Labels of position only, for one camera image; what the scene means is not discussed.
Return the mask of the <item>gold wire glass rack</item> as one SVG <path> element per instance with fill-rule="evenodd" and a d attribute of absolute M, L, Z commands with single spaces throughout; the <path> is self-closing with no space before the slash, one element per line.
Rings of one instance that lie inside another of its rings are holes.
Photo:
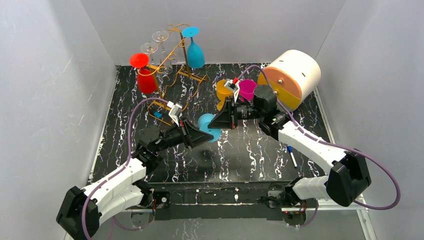
<path fill-rule="evenodd" d="M 177 80 L 189 79 L 194 82 L 195 89 L 193 92 L 188 93 L 188 97 L 182 104 L 182 112 L 184 112 L 190 103 L 190 101 L 198 94 L 200 85 L 208 80 L 208 76 L 203 76 L 194 73 L 195 69 L 188 65 L 187 49 L 191 43 L 189 38 L 184 38 L 182 31 L 188 27 L 192 27 L 189 24 L 181 23 L 178 25 L 169 24 L 168 31 L 169 37 L 164 42 L 166 52 L 161 51 L 161 47 L 157 46 L 155 55 L 157 56 L 157 66 L 150 64 L 146 68 L 150 69 L 151 75 L 154 77 L 154 81 L 157 90 L 153 93 L 158 93 L 159 98 L 164 98 L 169 89 L 171 89 Z"/>

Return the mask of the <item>yellow wine glass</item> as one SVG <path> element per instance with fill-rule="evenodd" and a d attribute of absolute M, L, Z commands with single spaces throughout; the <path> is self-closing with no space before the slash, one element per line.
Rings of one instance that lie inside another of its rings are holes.
<path fill-rule="evenodd" d="M 233 93 L 225 87 L 226 82 L 227 80 L 223 79 L 216 84 L 216 95 L 219 99 L 219 102 L 216 105 L 216 108 L 218 111 L 220 111 L 223 108 L 226 97 L 233 96 Z"/>

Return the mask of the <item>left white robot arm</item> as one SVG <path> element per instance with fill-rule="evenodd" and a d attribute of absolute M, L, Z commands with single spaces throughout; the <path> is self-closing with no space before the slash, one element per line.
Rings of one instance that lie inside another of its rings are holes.
<path fill-rule="evenodd" d="M 214 135 L 186 118 L 166 131 L 146 126 L 129 160 L 102 179 L 83 188 L 73 186 L 63 199 L 56 222 L 74 240 L 89 240 L 100 225 L 123 210 L 153 202 L 153 193 L 144 178 L 163 161 L 160 152 L 184 144 L 195 148 L 211 142 Z"/>

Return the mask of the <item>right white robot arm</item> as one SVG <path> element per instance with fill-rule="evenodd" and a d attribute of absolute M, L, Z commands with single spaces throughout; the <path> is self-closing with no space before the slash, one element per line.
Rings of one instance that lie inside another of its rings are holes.
<path fill-rule="evenodd" d="M 225 98 L 224 105 L 207 125 L 210 129 L 235 129 L 238 120 L 257 119 L 267 136 L 294 147 L 324 172 L 319 177 L 298 177 L 285 186 L 279 202 L 296 205 L 308 199 L 330 199 L 348 207 L 372 183 L 366 160 L 352 151 L 320 143 L 317 136 L 301 130 L 278 109 L 278 98 L 271 87 L 255 88 L 251 103 Z"/>

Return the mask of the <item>magenta wine glass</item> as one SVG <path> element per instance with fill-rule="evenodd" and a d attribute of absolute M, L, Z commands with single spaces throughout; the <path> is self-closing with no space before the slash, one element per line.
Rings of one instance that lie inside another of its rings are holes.
<path fill-rule="evenodd" d="M 257 83 L 252 79 L 243 79 L 239 82 L 239 95 L 250 102 L 254 98 L 256 87 Z"/>

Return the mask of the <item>light blue wine glass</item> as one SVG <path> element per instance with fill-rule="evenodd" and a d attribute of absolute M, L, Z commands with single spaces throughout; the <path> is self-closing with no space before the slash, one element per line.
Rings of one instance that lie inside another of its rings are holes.
<path fill-rule="evenodd" d="M 205 113 L 201 115 L 198 119 L 197 126 L 199 129 L 205 133 L 208 133 L 213 136 L 213 139 L 210 140 L 210 143 L 216 142 L 221 137 L 221 129 L 220 128 L 210 128 L 209 124 L 212 122 L 214 114 Z"/>

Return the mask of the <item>teal blue wine glass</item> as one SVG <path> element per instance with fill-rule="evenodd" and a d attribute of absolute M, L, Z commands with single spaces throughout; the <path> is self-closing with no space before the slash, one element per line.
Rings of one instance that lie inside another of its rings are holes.
<path fill-rule="evenodd" d="M 184 38 L 190 39 L 190 44 L 186 50 L 188 66 L 193 69 L 202 68 L 205 65 L 205 56 L 202 48 L 195 43 L 194 37 L 200 32 L 198 27 L 190 26 L 182 31 Z"/>

